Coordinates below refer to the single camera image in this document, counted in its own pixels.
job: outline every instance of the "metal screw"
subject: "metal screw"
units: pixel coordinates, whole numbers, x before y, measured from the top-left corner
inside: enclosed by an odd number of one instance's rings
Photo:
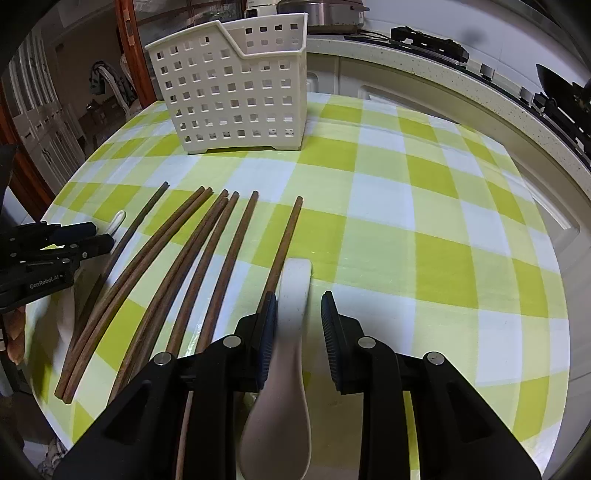
[[[154,363],[156,365],[166,365],[168,362],[170,362],[173,359],[173,356],[170,355],[170,353],[168,352],[160,352],[157,353],[156,355],[154,355]]]
[[[227,336],[223,340],[223,344],[227,348],[236,348],[241,343],[242,343],[242,340],[240,339],[239,336],[236,336],[236,335]]]
[[[357,340],[357,344],[361,348],[369,349],[375,347],[375,340],[371,337],[361,337],[359,340]]]
[[[439,352],[429,352],[427,354],[427,360],[433,365],[441,365],[445,361],[445,357]]]

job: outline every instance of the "yellow green checkered tablecloth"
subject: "yellow green checkered tablecloth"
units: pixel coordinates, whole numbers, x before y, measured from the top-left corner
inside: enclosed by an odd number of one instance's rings
[[[353,479],[359,463],[362,399],[339,395],[330,379],[320,322],[326,290],[334,293],[342,313],[361,321],[367,335],[397,352],[444,353],[545,468],[564,410],[569,326],[550,239],[503,146],[422,113],[311,93],[301,152],[186,155],[159,102],[91,156],[44,219],[62,224],[92,220],[104,228],[124,209],[120,238],[165,180],[170,189],[126,248],[110,284],[200,185],[241,193],[197,299],[183,354],[193,349],[251,191],[259,190],[261,198],[216,338],[233,332],[240,317],[255,311],[291,206],[296,196],[304,197],[289,256],[313,263],[303,352],[313,438],[309,478]],[[26,361],[33,390],[67,446],[104,408],[144,310],[205,210],[173,238],[124,303],[70,406],[53,397],[70,329],[61,314],[69,308],[66,296],[56,294],[27,309]],[[83,277],[88,284],[92,275]],[[187,285],[157,351],[164,349]],[[414,454],[412,465],[418,465]]]

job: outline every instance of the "checkered tablecloth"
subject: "checkered tablecloth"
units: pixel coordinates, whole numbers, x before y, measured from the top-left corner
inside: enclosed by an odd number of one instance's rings
[[[170,189],[128,245],[110,284],[200,185],[241,194],[197,299],[183,355],[193,350],[251,191],[261,197],[215,338],[233,332],[239,318],[255,311],[291,207],[298,195],[304,197],[289,256],[313,263],[303,351],[313,438],[308,478],[357,478],[359,463],[362,397],[341,396],[330,379],[320,322],[320,298],[327,290],[342,313],[358,318],[367,335],[397,352],[446,355],[545,468],[564,410],[569,326],[550,239],[503,146],[422,113],[309,94],[301,152],[186,155],[159,102],[92,155],[44,219],[92,220],[104,228],[124,209],[120,238],[165,180]],[[67,446],[103,410],[144,310],[205,210],[173,238],[124,303],[70,406],[53,396],[69,334],[61,319],[64,294],[27,309],[28,372],[41,408]],[[165,347],[187,285],[157,351]],[[416,469],[416,452],[411,463]]]

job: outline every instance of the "white plastic basket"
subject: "white plastic basket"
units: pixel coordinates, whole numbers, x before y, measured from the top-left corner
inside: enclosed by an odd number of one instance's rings
[[[184,149],[300,148],[308,14],[188,28],[146,46]]]

